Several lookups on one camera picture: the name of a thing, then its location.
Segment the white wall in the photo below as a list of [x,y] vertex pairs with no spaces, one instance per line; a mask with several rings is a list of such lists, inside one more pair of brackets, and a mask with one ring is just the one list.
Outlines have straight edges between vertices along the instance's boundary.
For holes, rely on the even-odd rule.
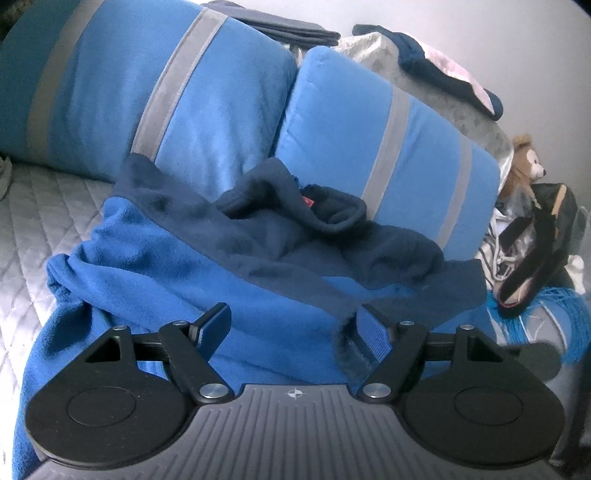
[[445,52],[503,101],[501,128],[529,132],[546,181],[591,207],[591,18],[571,0],[235,0],[349,35],[405,31]]

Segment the quilted white bedspread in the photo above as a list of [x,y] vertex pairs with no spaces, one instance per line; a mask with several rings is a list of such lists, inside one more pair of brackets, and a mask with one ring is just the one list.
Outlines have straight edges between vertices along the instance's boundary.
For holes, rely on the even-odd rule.
[[11,478],[22,373],[54,308],[45,264],[69,253],[101,222],[112,186],[16,163],[0,200],[0,478]]

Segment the gray stripe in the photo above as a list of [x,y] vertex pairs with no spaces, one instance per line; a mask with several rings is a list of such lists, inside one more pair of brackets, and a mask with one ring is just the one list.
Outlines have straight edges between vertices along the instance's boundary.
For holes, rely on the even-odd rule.
[[386,188],[388,188],[394,168],[396,168],[408,125],[409,111],[410,96],[393,86],[392,104],[386,122],[386,130],[375,157],[374,166],[361,194],[361,199],[368,207],[369,220],[373,220],[378,213],[382,198],[384,198]]
[[453,229],[456,227],[457,220],[460,217],[462,206],[466,198],[466,191],[468,190],[468,184],[470,183],[470,172],[472,171],[472,142],[468,140],[464,135],[460,134],[460,166],[457,172],[456,186],[454,188],[452,199],[447,207],[447,213],[439,235],[435,242],[439,245],[439,248],[443,249],[449,242],[452,236]]
[[156,159],[178,101],[193,70],[227,16],[204,8],[183,35],[168,59],[139,121],[133,153]]
[[48,135],[57,89],[78,39],[104,1],[80,1],[61,29],[60,36],[43,67],[27,120],[27,148],[32,160],[46,164],[49,160]]

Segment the black bag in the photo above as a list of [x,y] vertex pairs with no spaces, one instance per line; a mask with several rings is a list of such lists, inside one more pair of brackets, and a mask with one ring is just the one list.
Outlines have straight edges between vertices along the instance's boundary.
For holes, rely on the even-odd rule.
[[[533,207],[532,217],[518,217],[499,236],[499,243],[508,251],[533,223],[534,245],[525,258],[501,285],[497,302],[503,318],[521,315],[536,294],[546,285],[570,286],[564,278],[564,266],[571,254],[573,225],[579,208],[570,188],[561,183],[533,184],[540,208]],[[508,300],[519,292],[518,301]]]

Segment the black clamp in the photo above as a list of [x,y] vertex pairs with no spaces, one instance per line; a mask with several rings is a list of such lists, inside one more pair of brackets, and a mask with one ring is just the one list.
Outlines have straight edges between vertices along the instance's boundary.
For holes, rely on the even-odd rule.
[[[27,433],[40,458],[84,469],[117,468],[166,447],[195,407],[234,398],[207,363],[230,331],[228,305],[193,323],[132,335],[115,326],[58,373],[30,401]],[[160,361],[170,382],[138,368]]]
[[[564,427],[558,398],[518,358],[533,345],[500,347],[472,325],[429,333],[411,321],[388,329],[392,350],[365,380],[358,397],[390,404],[413,436],[444,458],[495,468],[551,455]],[[535,347],[560,366],[557,352]],[[425,363],[450,368],[421,379]]]

